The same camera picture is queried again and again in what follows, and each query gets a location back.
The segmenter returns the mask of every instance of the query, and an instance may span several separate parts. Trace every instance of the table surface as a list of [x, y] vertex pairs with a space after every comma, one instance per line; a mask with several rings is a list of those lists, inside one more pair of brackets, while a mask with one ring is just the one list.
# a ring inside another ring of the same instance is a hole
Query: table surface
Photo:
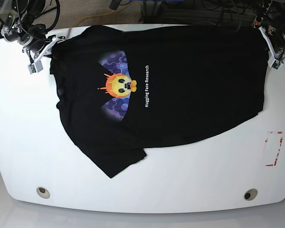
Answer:
[[[110, 27], [134, 31], [160, 26]], [[86, 28], [73, 29], [71, 36]], [[0, 172], [11, 197], [125, 213], [236, 209], [285, 198], [285, 64], [268, 70], [265, 107], [257, 117], [201, 142], [147, 149], [144, 161], [109, 179], [62, 127], [50, 59], [42, 59], [42, 72], [30, 75], [21, 48], [0, 40]], [[38, 187], [49, 190], [50, 198], [41, 198]], [[249, 189], [258, 190], [252, 201], [244, 200]]]

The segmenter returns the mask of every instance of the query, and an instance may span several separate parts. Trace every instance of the yellow cartoon face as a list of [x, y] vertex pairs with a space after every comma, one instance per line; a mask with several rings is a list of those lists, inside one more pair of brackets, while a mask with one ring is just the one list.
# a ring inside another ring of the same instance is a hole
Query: yellow cartoon face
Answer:
[[113, 74], [112, 76], [106, 76], [108, 77], [107, 82], [105, 87], [101, 89], [106, 89], [106, 93], [109, 93], [113, 97], [125, 97], [137, 90], [137, 82], [131, 80], [127, 75]]

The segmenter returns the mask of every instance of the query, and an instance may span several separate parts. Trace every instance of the floor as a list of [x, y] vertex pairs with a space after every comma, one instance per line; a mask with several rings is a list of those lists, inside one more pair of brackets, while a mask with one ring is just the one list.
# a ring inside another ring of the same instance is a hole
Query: floor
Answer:
[[[50, 2], [51, 0], [46, 0], [46, 6]], [[56, 29], [69, 28], [77, 19], [84, 16], [108, 13], [111, 11], [109, 9], [110, 3], [111, 0], [60, 0], [61, 13]], [[138, 23], [141, 17], [140, 4], [138, 1], [133, 1], [126, 6], [120, 6], [114, 14], [88, 19], [78, 26]], [[47, 9], [55, 5], [55, 0], [53, 0], [52, 5]], [[7, 15], [0, 16], [5, 20]], [[52, 11], [37, 19], [34, 24], [42, 23], [49, 27], [53, 23], [55, 16], [56, 11]]]

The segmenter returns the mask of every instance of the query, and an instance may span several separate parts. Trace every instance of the graphic print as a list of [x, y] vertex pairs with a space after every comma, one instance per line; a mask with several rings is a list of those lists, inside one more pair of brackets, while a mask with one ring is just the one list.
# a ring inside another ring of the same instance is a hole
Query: graphic print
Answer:
[[102, 110], [113, 120], [121, 121], [128, 111], [131, 93], [137, 90], [137, 82], [130, 77], [127, 57], [123, 51], [107, 53], [99, 63], [112, 73], [104, 74], [107, 77], [105, 87], [99, 88], [113, 97], [102, 106]]

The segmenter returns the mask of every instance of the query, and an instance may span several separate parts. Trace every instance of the black t-shirt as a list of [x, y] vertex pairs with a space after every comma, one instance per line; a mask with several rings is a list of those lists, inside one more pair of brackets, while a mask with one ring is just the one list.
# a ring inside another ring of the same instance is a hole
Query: black t-shirt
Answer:
[[262, 111], [265, 47], [256, 29], [92, 26], [53, 48], [61, 122], [112, 178], [144, 148], [197, 142]]

